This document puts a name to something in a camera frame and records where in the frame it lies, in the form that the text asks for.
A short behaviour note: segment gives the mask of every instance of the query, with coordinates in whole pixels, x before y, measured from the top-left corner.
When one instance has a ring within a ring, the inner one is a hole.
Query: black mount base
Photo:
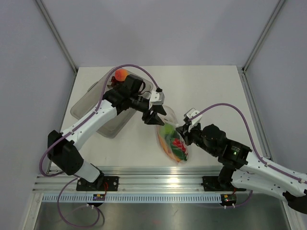
[[[218,176],[203,176],[202,184],[205,192],[233,192],[233,188],[224,189],[218,182]],[[237,188],[237,191],[246,191],[244,188]]]
[[[78,192],[104,192],[105,191],[105,186],[104,184],[107,183],[108,185],[108,192],[117,192],[118,190],[118,182],[119,182],[119,177],[118,176],[105,176],[103,183],[98,189],[94,189],[92,186],[89,186],[89,182],[86,181],[85,179],[81,178],[77,182],[77,188],[76,190]]]

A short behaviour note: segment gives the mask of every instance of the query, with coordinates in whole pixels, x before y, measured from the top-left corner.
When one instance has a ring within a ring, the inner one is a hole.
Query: ventilation grill
[[[62,194],[61,203],[101,203],[93,194]],[[43,202],[56,202],[58,194],[44,194]],[[221,203],[219,194],[108,194],[106,203]]]

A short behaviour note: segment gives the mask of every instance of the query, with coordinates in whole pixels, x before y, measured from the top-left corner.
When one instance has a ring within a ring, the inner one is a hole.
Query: orange ball
[[[115,79],[118,81],[124,81],[128,76],[128,71],[125,69],[118,69],[115,71]]]

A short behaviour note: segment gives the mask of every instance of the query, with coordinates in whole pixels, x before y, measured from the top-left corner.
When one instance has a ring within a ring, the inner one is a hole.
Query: black bracket
[[[103,183],[98,189],[94,189],[87,180],[80,178],[77,182],[76,190],[79,192],[95,192],[95,191],[105,191],[105,183],[107,183],[107,191],[108,192],[117,192],[119,177],[118,176],[104,176]]]
[[[218,176],[203,176],[202,184],[205,192],[233,192],[233,188],[224,189],[218,182]],[[246,191],[244,188],[236,188],[236,191]]]
[[[232,206],[236,204],[236,194],[221,194],[221,206]]]

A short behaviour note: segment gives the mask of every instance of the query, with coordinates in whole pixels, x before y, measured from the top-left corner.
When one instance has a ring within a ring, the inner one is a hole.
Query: metal floor panel
[[[247,195],[239,195],[239,202]],[[96,220],[96,212],[80,209],[76,203],[61,203],[63,215],[78,225],[89,225]],[[218,204],[114,204],[100,206],[105,216],[93,230],[289,230],[281,202],[256,194],[239,208],[217,208]],[[57,212],[56,203],[42,203],[35,230],[74,230]]]

